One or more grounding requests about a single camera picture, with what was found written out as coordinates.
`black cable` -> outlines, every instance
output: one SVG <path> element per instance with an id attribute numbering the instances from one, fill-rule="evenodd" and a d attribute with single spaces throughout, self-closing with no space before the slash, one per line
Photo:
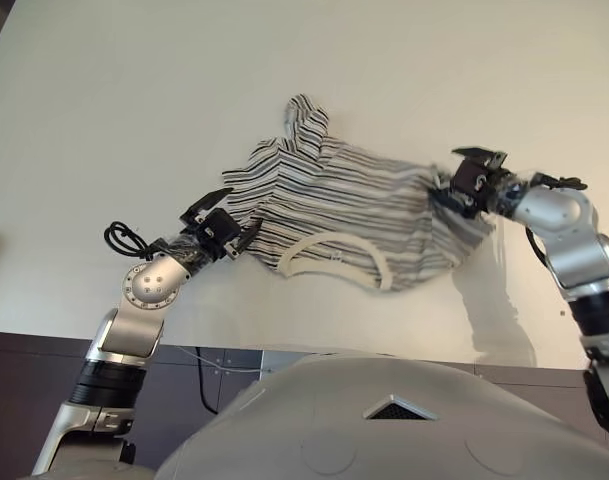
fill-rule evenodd
<path id="1" fill-rule="evenodd" d="M 528 227 L 526 227 L 526 238 L 528 239 L 528 243 L 531 245 L 533 253 L 535 253 L 537 259 L 542 262 L 542 265 L 546 267 L 546 254 L 540 249 L 540 247 L 537 246 L 537 243 L 535 243 L 535 236 L 533 235 L 533 231 Z"/>
<path id="2" fill-rule="evenodd" d="M 127 257 L 136 257 L 150 262 L 156 248 L 150 246 L 142 237 L 123 222 L 113 222 L 104 230 L 104 241 L 114 252 Z"/>
<path id="3" fill-rule="evenodd" d="M 211 412 L 213 415 L 217 415 L 219 412 L 213 407 L 211 407 L 211 405 L 206 400 L 206 395 L 204 395 L 204 372 L 202 370 L 202 353 L 200 352 L 200 347 L 195 347 L 195 353 L 197 354 L 197 376 L 200 384 L 200 399 L 202 400 L 202 405 L 204 405 L 204 408 Z"/>

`silver robot arm segment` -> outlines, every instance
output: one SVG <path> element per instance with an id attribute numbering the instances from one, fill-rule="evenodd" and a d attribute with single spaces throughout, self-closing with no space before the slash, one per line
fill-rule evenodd
<path id="1" fill-rule="evenodd" d="M 124 277 L 118 308 L 104 317 L 33 475 L 83 460 L 133 462 L 134 446 L 120 437 L 133 424 L 135 402 L 162 336 L 167 310 L 184 283 L 224 256 L 236 259 L 261 226 L 260 222 L 244 230 L 225 210 L 213 208 L 231 190 L 211 192 L 191 206 L 180 217 L 185 228 L 171 242 L 158 239 L 141 255 L 112 246 L 150 261 L 135 265 Z M 119 239 L 116 242 L 126 247 Z"/>
<path id="2" fill-rule="evenodd" d="M 433 192 L 435 200 L 468 218 L 483 211 L 526 227 L 582 332 L 590 360 L 584 374 L 587 393 L 598 422 L 609 432 L 609 237 L 598 231 L 597 212 L 581 191 L 586 185 L 541 173 L 520 179 L 502 168 L 503 152 L 477 147 L 454 152 L 464 160 L 450 186 Z"/>

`striped shirt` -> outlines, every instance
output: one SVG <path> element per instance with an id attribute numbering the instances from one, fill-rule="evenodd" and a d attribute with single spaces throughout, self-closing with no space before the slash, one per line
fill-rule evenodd
<path id="1" fill-rule="evenodd" d="M 328 136 L 305 95 L 286 108 L 286 136 L 264 140 L 223 173 L 229 213 L 263 219 L 248 251 L 285 275 L 322 272 L 404 290 L 459 265 L 492 231 L 433 202 L 449 180 L 434 166 L 390 160 Z"/>

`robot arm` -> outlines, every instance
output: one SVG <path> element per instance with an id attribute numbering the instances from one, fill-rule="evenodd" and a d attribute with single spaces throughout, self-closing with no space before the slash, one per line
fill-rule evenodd
<path id="1" fill-rule="evenodd" d="M 235 260 L 259 231 L 260 223 L 243 230 L 225 210 L 213 208 L 231 191 L 211 192 L 191 206 L 180 217 L 185 228 L 171 242 L 158 239 L 137 250 L 117 236 L 113 238 L 115 250 L 150 261 L 126 274 L 119 306 L 102 321 L 33 475 L 84 460 L 132 463 L 134 446 L 121 436 L 131 429 L 135 401 L 162 336 L 168 308 L 181 285 L 224 256 Z M 119 222 L 117 227 L 126 228 Z M 110 236 L 107 229 L 105 238 Z"/>
<path id="2" fill-rule="evenodd" d="M 609 432 L 609 238 L 597 230 L 597 212 L 580 191 L 579 179 L 536 174 L 523 180 L 502 168 L 506 154 L 481 148 L 454 150 L 464 156 L 437 201 L 472 218 L 496 213 L 524 225 L 544 245 L 538 257 L 551 272 L 582 332 L 590 360 L 584 380 L 593 412 Z"/>

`vent grille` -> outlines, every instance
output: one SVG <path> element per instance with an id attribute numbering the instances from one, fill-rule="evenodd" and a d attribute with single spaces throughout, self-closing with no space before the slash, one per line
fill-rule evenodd
<path id="1" fill-rule="evenodd" d="M 366 420 L 437 420 L 433 412 L 397 395 L 387 395 L 363 413 Z"/>
<path id="2" fill-rule="evenodd" d="M 369 420 L 428 420 L 415 412 L 407 410 L 401 405 L 391 403 L 379 412 L 374 413 Z"/>

